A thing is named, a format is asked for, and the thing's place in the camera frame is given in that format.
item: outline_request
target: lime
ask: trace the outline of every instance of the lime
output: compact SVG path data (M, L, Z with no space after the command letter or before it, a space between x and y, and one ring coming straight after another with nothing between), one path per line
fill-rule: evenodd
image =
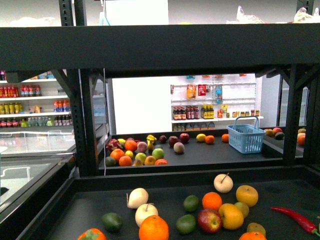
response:
M175 227L180 234L185 235L192 233L196 229L196 224L196 218L191 214L187 214L176 221Z
M183 201L183 207L189 213L196 211L198 206L199 198L195 195L187 196L186 199Z
M112 156L107 156L105 158L105 166L106 167L113 167L117 164L116 160Z
M123 218L114 212L106 213L102 216L102 223L108 232L118 232L123 224Z
M155 148L152 151L152 156L155 158L155 160L163 159L165 157L165 152L162 148Z
M279 131L279 132L277 132L277 133L275 134L274 137L275 137L275 139L277 139L277 140L282 140L282 139L284 139L285 134L284 134L283 132Z

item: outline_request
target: red apple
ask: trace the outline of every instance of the red apple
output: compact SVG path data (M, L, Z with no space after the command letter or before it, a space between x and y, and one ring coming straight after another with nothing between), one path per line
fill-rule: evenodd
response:
M275 127L274 129L272 129L273 135L276 135L276 133L281 132L282 133L282 129L280 127Z
M166 137L165 135L161 135L161 136L159 137L159 141L160 141L162 144L164 144L164 143L167 141L167 137Z
M188 133L181 133L179 139L183 144L186 144L189 141L190 136Z
M175 143L179 142L179 138L177 136L170 136L169 137L169 145L173 147Z
M214 234L222 227L222 219L216 210L211 208L203 209L197 217L199 227L206 233Z

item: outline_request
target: basket handle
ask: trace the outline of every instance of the basket handle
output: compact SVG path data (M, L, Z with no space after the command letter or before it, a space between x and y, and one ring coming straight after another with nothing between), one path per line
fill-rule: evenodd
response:
M255 121L255 124L254 124L254 128L256 129L257 128L257 123L258 123L258 126L259 126L259 118L257 116L238 116L235 120L234 120L234 124L233 124L233 129L236 129L236 125L237 125L237 120L238 119L247 119L247 118L256 118L256 121Z

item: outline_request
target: yellow apple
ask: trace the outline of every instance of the yellow apple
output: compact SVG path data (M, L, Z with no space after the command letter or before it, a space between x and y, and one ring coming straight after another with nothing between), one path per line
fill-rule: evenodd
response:
M236 230L244 223L244 215L235 205L231 203L222 204L219 208L219 214L222 218L223 228Z
M230 192L234 186L234 182L228 174L219 174L213 180L215 189L223 194Z
M257 190L249 185L241 185L235 192L236 199L238 202L243 202L249 207L253 207L258 202L258 192Z

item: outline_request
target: red chili pepper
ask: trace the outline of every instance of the red chili pepper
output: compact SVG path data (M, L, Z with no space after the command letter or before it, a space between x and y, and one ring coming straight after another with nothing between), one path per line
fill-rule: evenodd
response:
M309 221L307 218L302 216L301 214L299 214L295 211L292 211L291 209L288 209L285 207L280 207L280 206L273 206L273 207L271 207L271 209L291 217L308 233L316 234L320 237L320 234L318 233L317 227L311 221Z

